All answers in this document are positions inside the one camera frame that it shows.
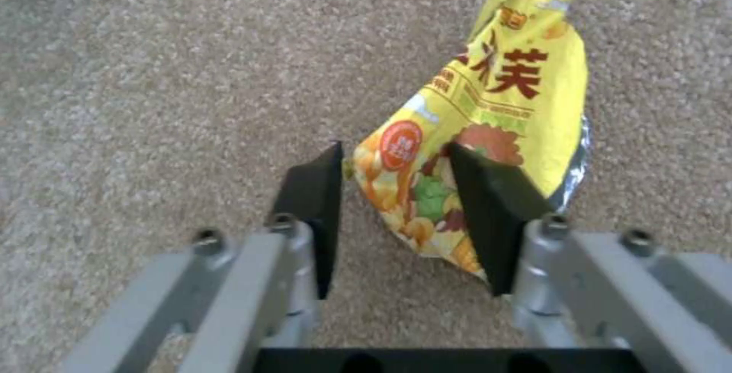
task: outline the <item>yellow snack bag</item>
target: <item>yellow snack bag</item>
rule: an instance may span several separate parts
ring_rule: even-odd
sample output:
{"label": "yellow snack bag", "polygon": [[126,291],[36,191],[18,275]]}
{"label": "yellow snack bag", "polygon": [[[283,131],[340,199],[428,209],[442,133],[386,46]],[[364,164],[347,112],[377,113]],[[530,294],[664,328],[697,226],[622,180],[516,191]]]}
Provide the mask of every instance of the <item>yellow snack bag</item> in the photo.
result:
{"label": "yellow snack bag", "polygon": [[366,198],[423,256],[484,276],[444,153],[452,140],[519,166],[558,208],[581,180],[588,74],[569,2],[486,0],[463,52],[353,152]]}

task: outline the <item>food illustration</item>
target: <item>food illustration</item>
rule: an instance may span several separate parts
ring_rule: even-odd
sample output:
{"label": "food illustration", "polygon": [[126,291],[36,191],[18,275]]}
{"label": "food illustration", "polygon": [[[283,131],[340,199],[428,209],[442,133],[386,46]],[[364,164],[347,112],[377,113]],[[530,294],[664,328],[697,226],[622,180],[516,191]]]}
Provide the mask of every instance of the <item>food illustration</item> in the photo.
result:
{"label": "food illustration", "polygon": [[517,166],[546,198],[565,186],[587,85],[583,42],[565,20],[569,2],[486,0],[463,52],[353,151],[361,191],[414,251],[484,277],[451,141]]}

